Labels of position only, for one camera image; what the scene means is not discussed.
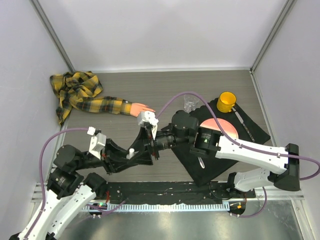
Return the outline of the white nail polish bottle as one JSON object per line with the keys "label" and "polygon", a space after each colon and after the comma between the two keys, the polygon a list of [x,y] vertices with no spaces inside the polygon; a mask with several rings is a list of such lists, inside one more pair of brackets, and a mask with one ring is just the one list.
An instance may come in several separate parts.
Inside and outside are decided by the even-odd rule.
{"label": "white nail polish bottle", "polygon": [[130,149],[128,150],[128,154],[126,155],[126,158],[127,158],[128,160],[130,160],[130,159],[132,159],[135,155],[136,155],[135,149],[134,149],[134,148],[130,148]]}

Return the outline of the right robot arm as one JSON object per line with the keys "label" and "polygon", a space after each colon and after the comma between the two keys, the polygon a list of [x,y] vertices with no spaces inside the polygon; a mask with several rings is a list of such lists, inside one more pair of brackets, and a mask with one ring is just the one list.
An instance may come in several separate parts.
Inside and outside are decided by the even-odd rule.
{"label": "right robot arm", "polygon": [[159,158],[159,152],[181,144],[189,145],[189,153],[201,159],[228,159],[256,165],[247,172],[231,173],[226,184],[226,193],[233,198],[254,188],[274,186],[290,192],[300,190],[299,148],[269,147],[253,142],[229,139],[226,134],[199,126],[198,119],[179,110],[172,119],[168,131],[158,130],[158,119],[151,111],[142,111],[137,117],[140,137],[129,151],[133,160],[146,153],[151,160]]}

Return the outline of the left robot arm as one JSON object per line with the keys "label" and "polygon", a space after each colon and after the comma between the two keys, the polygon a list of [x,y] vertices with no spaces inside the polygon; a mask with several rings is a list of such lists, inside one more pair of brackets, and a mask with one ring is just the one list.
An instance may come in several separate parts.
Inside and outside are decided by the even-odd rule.
{"label": "left robot arm", "polygon": [[58,240],[77,214],[91,200],[102,199],[108,190],[107,181],[97,173],[84,177],[78,171],[103,167],[109,174],[118,173],[138,165],[144,151],[140,142],[125,150],[101,134],[91,137],[88,151],[62,146],[54,160],[56,169],[42,188],[40,206],[27,226],[10,239]]}

